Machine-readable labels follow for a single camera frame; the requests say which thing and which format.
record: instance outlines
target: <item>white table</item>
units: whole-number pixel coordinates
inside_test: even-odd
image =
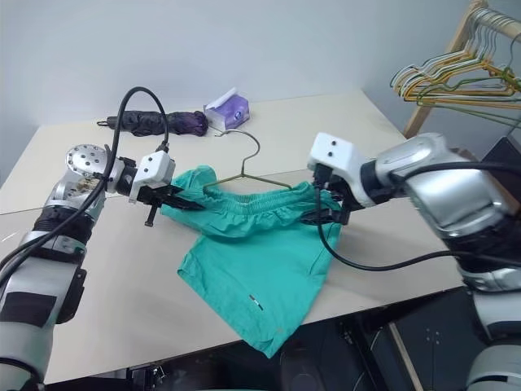
[[[292,170],[304,166],[307,150],[314,134],[319,130],[355,140],[362,150],[371,154],[402,141],[398,131],[389,125],[363,95],[355,93],[353,96],[259,103],[266,108],[263,118],[271,117],[268,107],[273,109],[274,116],[279,120],[285,118],[285,111],[279,109],[279,105],[284,106],[286,111],[300,114],[300,118],[295,119],[295,122],[301,125],[300,132],[296,132],[295,128],[291,127],[290,118],[280,120],[278,131],[274,131],[276,120],[273,118],[261,120],[260,117],[255,118],[255,115],[247,128],[252,132],[255,130],[256,135],[261,138],[263,148],[267,144],[263,151],[266,149],[276,151],[280,148],[287,150],[287,154],[292,159],[300,160],[281,161],[276,165],[273,162],[274,155],[265,156],[263,164],[251,164],[252,170],[256,174],[269,174],[263,173],[262,169],[271,168],[277,171],[281,170],[280,167],[284,167],[285,170],[288,168]],[[368,117],[364,119],[359,113],[350,115],[352,107],[346,104],[349,102],[352,104],[356,102],[355,111],[366,108]],[[321,114],[315,113],[309,116],[306,111],[301,111],[304,106],[314,108]],[[258,113],[256,105],[252,105],[252,109],[254,113]],[[302,116],[305,116],[308,121],[301,121]],[[314,119],[316,116],[322,118],[320,126]],[[353,120],[356,126],[351,126],[349,122],[352,117],[356,118]],[[262,134],[263,129],[258,128],[254,122],[257,120],[266,124],[272,122],[274,127],[266,134]],[[70,129],[70,126],[43,129],[43,133],[66,133],[64,130]],[[307,145],[303,142],[293,143],[293,138],[284,135],[285,129],[293,133],[293,137],[297,138],[298,134],[298,139],[306,139],[309,143]],[[94,127],[90,131],[95,134],[101,130]],[[87,129],[79,131],[79,134],[82,138],[88,138]],[[270,140],[269,134],[272,137],[274,134],[279,134],[276,143]],[[42,140],[45,140],[36,134],[28,151],[37,150],[35,139],[40,145]],[[194,156],[201,157],[202,155],[197,155],[201,150],[211,153],[212,149],[208,145],[215,146],[212,144],[214,138],[201,140],[185,136],[173,137],[172,145],[178,139],[184,146],[177,154],[179,173],[189,168],[185,166],[183,159],[191,161],[192,167],[203,163],[202,159],[196,160]],[[138,140],[149,143],[146,139]],[[126,138],[124,145],[128,147],[130,143],[136,150],[140,148],[137,143],[131,142],[133,142],[131,138]],[[75,143],[78,143],[78,140],[71,136],[63,149],[67,150]],[[287,147],[288,143],[299,146],[296,148],[297,151]],[[132,152],[132,154],[145,154],[156,144],[157,141],[154,140],[150,142],[148,149],[143,148],[142,151]],[[229,149],[231,155],[233,150],[232,146]],[[223,175],[234,174],[237,169],[235,156],[239,159],[241,154],[234,155],[230,160],[227,160],[226,156],[228,152],[224,157],[220,157],[221,163],[217,159],[212,160],[213,163],[210,164],[216,167],[217,172],[224,172]],[[6,183],[8,188],[2,189],[2,192],[6,190],[3,200],[8,201],[4,210],[16,211],[19,208],[27,208],[28,205],[37,208],[44,202],[48,191],[38,190],[42,193],[38,196],[40,200],[31,197],[30,200],[18,202],[12,197],[14,193],[11,193],[11,187],[15,182],[20,182],[19,175],[27,172],[34,164],[33,156],[28,155],[27,152],[20,159]],[[52,181],[47,175],[39,178],[38,181],[49,183],[51,188],[51,182],[57,180],[63,172],[63,164],[61,167],[57,164],[53,170],[56,177],[52,178]],[[280,182],[296,184],[309,180],[310,176],[309,171],[301,170],[269,177]],[[238,192],[271,189],[269,185],[250,180],[232,182],[228,187],[228,190]],[[55,344],[46,382],[53,383],[112,371],[225,344],[239,338],[195,292],[177,277],[176,270],[184,254],[199,234],[162,216],[156,218],[153,228],[147,228],[143,225],[147,212],[148,207],[128,204],[124,197],[113,197],[107,200],[88,243],[88,253],[83,265],[88,275],[80,308],[71,322],[55,329]],[[40,210],[36,209],[0,215],[0,256],[11,251],[19,243],[20,237],[25,231],[30,230],[39,213]],[[349,226],[343,229],[338,250],[360,263],[383,265],[441,248],[443,244],[429,231],[409,201],[393,200],[378,208],[354,213]],[[334,261],[328,280],[306,322],[406,300],[453,288],[459,284],[460,276],[452,259],[427,261],[403,270],[385,273],[362,272]]]

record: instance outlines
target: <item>elastic waistband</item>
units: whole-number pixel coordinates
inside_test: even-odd
[[[226,210],[234,214],[251,215],[269,212],[307,201],[313,203],[310,183],[302,182],[292,189],[274,190],[257,194],[234,194],[217,188],[187,189],[178,194],[203,205],[207,209]]]

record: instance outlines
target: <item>teal shorts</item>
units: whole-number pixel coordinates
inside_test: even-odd
[[[272,357],[303,322],[331,262],[317,228],[300,222],[315,209],[314,190],[307,182],[251,195],[203,189],[216,180],[208,166],[173,180],[185,189],[181,198],[204,210],[161,208],[202,234],[177,272],[249,345]],[[322,207],[339,209],[327,191]],[[324,231],[335,246],[340,224]]]

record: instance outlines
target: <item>white wall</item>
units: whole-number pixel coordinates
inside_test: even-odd
[[[0,183],[39,125],[113,115],[136,85],[168,110],[201,106],[230,86],[253,101],[359,87],[403,128],[413,104],[389,90],[392,74],[442,52],[467,4],[1,0]],[[521,17],[519,4],[493,2]],[[131,108],[154,106],[143,98]],[[473,139],[478,149],[490,144]]]

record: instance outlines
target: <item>tissue box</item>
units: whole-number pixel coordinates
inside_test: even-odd
[[[250,118],[248,101],[234,89],[228,91],[219,99],[204,106],[204,115],[208,125],[224,132],[236,129]]]

